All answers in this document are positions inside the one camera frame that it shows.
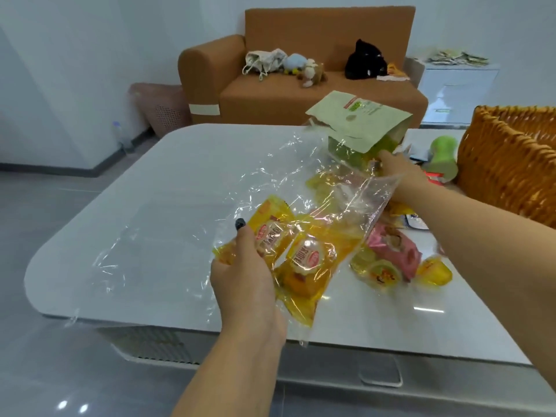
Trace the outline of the person's left hand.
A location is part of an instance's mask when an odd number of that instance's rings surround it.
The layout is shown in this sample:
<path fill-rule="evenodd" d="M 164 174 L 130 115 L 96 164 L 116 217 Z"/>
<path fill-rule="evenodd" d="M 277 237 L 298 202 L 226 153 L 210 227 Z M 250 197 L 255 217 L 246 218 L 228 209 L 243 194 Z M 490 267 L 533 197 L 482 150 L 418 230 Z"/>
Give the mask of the person's left hand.
<path fill-rule="evenodd" d="M 276 305 L 273 278 L 263 266 L 211 264 L 210 283 L 220 310 L 221 334 L 252 344 L 286 341 L 287 324 Z"/>

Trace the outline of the person's right forearm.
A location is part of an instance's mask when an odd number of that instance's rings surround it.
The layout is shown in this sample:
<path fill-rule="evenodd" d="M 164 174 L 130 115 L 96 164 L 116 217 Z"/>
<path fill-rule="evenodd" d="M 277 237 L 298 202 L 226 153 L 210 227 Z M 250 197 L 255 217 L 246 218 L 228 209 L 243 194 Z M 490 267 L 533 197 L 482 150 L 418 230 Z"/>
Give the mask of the person's right forearm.
<path fill-rule="evenodd" d="M 556 230 L 435 184 L 409 207 L 532 363 L 556 353 Z"/>

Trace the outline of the pile of green packets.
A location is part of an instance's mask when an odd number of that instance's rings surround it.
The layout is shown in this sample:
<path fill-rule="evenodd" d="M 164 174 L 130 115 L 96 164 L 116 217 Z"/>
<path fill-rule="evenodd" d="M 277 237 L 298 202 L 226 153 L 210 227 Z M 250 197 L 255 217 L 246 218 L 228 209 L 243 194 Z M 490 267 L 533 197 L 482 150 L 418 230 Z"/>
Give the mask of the pile of green packets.
<path fill-rule="evenodd" d="M 435 51 L 427 58 L 426 62 L 435 65 L 454 67 L 460 65 L 485 67 L 490 64 L 490 60 L 488 58 L 451 49 L 439 49 Z"/>

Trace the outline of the clear plastic bag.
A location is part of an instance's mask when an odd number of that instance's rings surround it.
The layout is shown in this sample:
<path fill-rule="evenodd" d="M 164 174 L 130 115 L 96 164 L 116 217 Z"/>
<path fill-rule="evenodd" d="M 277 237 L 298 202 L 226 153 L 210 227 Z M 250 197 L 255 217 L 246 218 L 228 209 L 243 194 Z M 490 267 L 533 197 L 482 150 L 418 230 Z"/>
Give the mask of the clear plastic bag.
<path fill-rule="evenodd" d="M 148 301 L 157 310 L 171 303 L 192 306 L 191 315 L 203 325 L 216 325 L 220 318 L 209 266 L 213 259 L 233 263 L 235 218 L 249 219 L 275 194 L 286 201 L 296 221 L 310 215 L 360 226 L 365 235 L 356 250 L 399 183 L 397 177 L 374 176 L 334 159 L 326 134 L 316 127 L 290 128 L 253 153 L 247 152 L 252 147 L 248 142 L 232 142 L 239 152 L 229 147 L 223 154 L 200 154 L 198 163 L 188 160 L 191 169 L 180 175 L 180 184 L 163 189 L 157 183 L 131 217 L 117 220 L 115 233 L 102 242 L 85 280 L 73 290 L 66 326 L 146 326 L 131 317 L 117 321 L 93 313 L 109 306 L 143 309 Z M 293 319 L 278 298 L 277 305 L 293 339 L 307 346 L 312 327 Z"/>

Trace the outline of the green plastic bottle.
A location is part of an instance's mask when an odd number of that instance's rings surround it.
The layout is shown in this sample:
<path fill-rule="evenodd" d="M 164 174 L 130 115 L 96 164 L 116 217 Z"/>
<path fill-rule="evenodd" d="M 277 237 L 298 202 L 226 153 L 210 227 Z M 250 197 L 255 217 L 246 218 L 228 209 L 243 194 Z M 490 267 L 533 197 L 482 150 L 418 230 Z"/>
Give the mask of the green plastic bottle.
<path fill-rule="evenodd" d="M 458 174 L 456 149 L 458 141 L 449 135 L 435 138 L 429 148 L 429 158 L 421 166 L 429 175 L 436 177 L 441 184 L 455 179 Z"/>

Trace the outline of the blue plush toy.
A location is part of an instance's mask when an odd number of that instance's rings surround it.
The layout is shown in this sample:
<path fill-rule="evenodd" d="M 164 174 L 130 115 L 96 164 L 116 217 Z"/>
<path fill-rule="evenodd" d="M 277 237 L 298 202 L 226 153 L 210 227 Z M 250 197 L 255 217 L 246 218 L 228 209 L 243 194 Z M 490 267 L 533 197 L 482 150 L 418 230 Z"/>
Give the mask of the blue plush toy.
<path fill-rule="evenodd" d="M 284 57 L 282 61 L 283 74 L 297 76 L 303 73 L 309 60 L 298 53 Z"/>

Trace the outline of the pink snack packet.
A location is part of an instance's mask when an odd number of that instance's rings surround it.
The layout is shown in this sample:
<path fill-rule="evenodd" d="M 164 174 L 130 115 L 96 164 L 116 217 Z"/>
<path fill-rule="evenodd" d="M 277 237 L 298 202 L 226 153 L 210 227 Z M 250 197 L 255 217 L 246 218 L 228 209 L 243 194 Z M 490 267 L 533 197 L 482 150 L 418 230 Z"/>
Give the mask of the pink snack packet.
<path fill-rule="evenodd" d="M 388 224 L 377 223 L 369 233 L 365 246 L 377 259 L 389 262 L 407 282 L 416 276 L 423 258 L 410 238 Z"/>

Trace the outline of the brown and white plush toy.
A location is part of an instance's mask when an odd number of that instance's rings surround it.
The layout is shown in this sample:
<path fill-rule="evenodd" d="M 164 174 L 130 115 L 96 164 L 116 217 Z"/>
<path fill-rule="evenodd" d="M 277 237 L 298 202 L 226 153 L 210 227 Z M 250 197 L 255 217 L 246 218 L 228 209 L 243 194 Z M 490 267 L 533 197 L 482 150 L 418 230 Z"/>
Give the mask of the brown and white plush toy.
<path fill-rule="evenodd" d="M 302 88 L 309 88 L 328 81 L 325 73 L 324 64 L 308 59 L 302 72 L 297 76 L 302 81 Z"/>

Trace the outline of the pink laundry basket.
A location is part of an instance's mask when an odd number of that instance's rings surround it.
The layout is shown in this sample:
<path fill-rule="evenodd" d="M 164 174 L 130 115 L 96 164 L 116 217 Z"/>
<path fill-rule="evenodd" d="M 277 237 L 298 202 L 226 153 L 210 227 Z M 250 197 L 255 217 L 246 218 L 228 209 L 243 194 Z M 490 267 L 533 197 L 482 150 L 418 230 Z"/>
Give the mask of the pink laundry basket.
<path fill-rule="evenodd" d="M 193 124 L 181 85 L 138 82 L 130 85 L 128 94 L 159 139 Z"/>

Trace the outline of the yellow-green jelly cup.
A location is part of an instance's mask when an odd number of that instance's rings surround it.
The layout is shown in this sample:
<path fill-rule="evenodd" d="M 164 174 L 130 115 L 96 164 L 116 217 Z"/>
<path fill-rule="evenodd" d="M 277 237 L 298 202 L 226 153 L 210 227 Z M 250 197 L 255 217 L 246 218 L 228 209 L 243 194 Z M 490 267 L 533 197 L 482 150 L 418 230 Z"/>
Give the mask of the yellow-green jelly cup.
<path fill-rule="evenodd" d="M 403 279 L 396 266 L 390 261 L 380 258 L 366 246 L 354 254 L 349 266 L 359 280 L 377 290 L 395 287 Z"/>

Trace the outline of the clear plastic water bottle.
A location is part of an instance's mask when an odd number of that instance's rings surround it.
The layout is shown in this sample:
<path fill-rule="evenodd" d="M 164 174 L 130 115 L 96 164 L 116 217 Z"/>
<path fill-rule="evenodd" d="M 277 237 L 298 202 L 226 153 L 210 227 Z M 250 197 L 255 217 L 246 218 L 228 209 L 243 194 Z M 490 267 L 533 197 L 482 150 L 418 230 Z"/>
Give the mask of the clear plastic water bottle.
<path fill-rule="evenodd" d="M 122 125 L 118 121 L 112 122 L 112 132 L 114 134 L 115 140 L 120 147 L 120 149 L 126 154 L 133 154 L 135 152 L 135 146 L 133 140 L 129 138 L 127 133 L 123 130 Z"/>

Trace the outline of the green paper bag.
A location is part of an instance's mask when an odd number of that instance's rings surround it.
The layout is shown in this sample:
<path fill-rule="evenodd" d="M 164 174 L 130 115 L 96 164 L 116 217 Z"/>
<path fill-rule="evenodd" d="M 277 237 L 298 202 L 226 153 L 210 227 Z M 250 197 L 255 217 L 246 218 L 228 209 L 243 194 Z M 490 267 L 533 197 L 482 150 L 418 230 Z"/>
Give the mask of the green paper bag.
<path fill-rule="evenodd" d="M 413 120 L 407 111 L 336 90 L 305 114 L 309 125 L 326 134 L 334 159 L 371 175 L 379 173 L 379 152 L 393 153 Z"/>

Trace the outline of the person's left forearm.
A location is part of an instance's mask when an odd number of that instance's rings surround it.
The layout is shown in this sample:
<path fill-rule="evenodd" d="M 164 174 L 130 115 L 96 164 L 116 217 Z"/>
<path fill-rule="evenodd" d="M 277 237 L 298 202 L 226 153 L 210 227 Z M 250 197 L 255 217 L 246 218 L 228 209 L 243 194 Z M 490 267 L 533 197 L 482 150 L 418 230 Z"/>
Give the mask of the person's left forearm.
<path fill-rule="evenodd" d="M 269 417 L 283 329 L 223 329 L 170 417 Z"/>

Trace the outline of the orange wicker basket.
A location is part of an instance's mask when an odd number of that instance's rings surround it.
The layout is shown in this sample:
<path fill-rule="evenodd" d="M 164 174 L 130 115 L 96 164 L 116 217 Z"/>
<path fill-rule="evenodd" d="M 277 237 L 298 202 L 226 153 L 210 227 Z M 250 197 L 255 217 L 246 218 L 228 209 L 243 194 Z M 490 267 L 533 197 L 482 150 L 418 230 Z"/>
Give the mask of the orange wicker basket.
<path fill-rule="evenodd" d="M 556 229 L 556 107 L 477 106 L 457 165 L 470 198 Z"/>

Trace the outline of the white cabinet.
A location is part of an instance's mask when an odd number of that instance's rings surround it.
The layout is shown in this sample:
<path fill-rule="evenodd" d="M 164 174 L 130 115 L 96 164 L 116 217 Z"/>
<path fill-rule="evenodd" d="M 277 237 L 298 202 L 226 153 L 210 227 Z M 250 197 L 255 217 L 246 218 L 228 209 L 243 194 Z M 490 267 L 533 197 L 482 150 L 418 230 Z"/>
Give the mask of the white cabinet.
<path fill-rule="evenodd" d="M 403 70 L 427 98 L 421 125 L 457 127 L 471 123 L 475 107 L 483 104 L 500 67 L 435 64 L 406 57 Z"/>

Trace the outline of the person's right hand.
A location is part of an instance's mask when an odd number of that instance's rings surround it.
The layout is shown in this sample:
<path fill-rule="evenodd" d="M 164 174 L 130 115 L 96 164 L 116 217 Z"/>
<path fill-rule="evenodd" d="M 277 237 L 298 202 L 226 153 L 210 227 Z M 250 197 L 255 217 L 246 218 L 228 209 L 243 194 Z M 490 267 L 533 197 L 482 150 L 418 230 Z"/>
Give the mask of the person's right hand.
<path fill-rule="evenodd" d="M 394 193 L 394 200 L 413 206 L 418 197 L 423 195 L 432 184 L 427 179 L 423 170 L 413 164 L 401 152 L 394 155 L 398 156 L 398 170 L 382 170 L 384 176 L 394 176 L 399 179 L 399 183 Z"/>

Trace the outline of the beige drawstring cloth bag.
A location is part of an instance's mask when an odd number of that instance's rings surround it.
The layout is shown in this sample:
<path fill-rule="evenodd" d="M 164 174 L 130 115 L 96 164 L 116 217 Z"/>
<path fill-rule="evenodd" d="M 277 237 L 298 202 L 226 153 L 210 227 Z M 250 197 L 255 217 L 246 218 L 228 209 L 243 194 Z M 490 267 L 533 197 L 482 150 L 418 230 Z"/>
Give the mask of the beige drawstring cloth bag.
<path fill-rule="evenodd" d="M 253 50 L 245 55 L 245 65 L 242 68 L 242 75 L 256 73 L 259 81 L 263 81 L 268 74 L 279 71 L 288 55 L 281 49 L 273 51 Z"/>

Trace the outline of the orange-brown sofa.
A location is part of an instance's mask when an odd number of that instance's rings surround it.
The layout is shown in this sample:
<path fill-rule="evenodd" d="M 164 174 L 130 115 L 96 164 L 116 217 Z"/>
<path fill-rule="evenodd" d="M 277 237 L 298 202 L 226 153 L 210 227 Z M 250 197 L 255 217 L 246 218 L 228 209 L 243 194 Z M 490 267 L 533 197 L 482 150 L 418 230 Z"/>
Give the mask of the orange-brown sofa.
<path fill-rule="evenodd" d="M 405 60 L 416 8 L 253 8 L 245 11 L 245 34 L 233 34 L 184 50 L 178 74 L 194 124 L 303 125 L 305 112 L 331 91 L 350 93 L 411 113 L 420 126 L 428 100 L 409 81 L 352 81 L 344 75 L 358 40 L 377 47 L 387 63 Z M 254 50 L 282 49 L 323 64 L 328 80 L 302 88 L 283 72 L 260 80 L 243 74 Z"/>

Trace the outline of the black bag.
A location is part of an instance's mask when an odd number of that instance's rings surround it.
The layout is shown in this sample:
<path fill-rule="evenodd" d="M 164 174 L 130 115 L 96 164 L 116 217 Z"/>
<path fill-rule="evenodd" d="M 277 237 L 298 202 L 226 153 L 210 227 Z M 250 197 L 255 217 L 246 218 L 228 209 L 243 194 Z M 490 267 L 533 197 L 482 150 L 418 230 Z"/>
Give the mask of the black bag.
<path fill-rule="evenodd" d="M 346 62 L 344 75 L 353 81 L 387 76 L 387 62 L 376 46 L 358 39 L 355 51 Z"/>

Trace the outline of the small yellow snack packet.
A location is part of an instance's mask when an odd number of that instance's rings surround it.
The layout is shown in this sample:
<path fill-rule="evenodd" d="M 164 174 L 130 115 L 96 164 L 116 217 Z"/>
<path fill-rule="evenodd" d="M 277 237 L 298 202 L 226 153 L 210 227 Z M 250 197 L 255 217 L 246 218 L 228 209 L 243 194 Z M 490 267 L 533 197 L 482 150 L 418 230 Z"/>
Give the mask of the small yellow snack packet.
<path fill-rule="evenodd" d="M 433 255 L 420 263 L 415 278 L 421 283 L 445 286 L 452 281 L 453 273 L 440 255 Z"/>

